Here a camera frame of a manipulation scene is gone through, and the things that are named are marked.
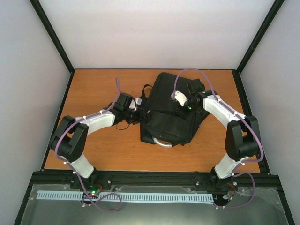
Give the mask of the black student backpack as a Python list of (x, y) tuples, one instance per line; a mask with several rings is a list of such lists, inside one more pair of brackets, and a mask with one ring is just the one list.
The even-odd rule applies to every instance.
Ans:
[(189, 110), (171, 100), (176, 76), (160, 73), (148, 97), (142, 91), (140, 105), (143, 116), (140, 121), (140, 139), (154, 144), (154, 138), (171, 146), (185, 145), (193, 139), (200, 124), (210, 114), (205, 110)]

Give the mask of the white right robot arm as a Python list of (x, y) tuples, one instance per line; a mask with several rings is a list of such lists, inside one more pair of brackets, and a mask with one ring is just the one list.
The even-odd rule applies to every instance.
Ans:
[(188, 88), (190, 98), (174, 90), (171, 99), (184, 109), (209, 112), (226, 128), (225, 155), (210, 172), (210, 185), (218, 190), (230, 180), (239, 166), (250, 162), (252, 156), (260, 153), (260, 159), (263, 158), (258, 120), (234, 110), (213, 89), (197, 92), (191, 84)]

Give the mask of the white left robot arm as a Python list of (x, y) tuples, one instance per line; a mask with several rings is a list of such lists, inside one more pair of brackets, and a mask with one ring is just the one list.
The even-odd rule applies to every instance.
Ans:
[(143, 118), (145, 101), (145, 95), (134, 98), (122, 92), (99, 112), (77, 118), (65, 116), (52, 135), (49, 148), (73, 173), (79, 175), (86, 188), (94, 188), (98, 182), (97, 170), (84, 155), (87, 136), (122, 121), (129, 125), (139, 123)]

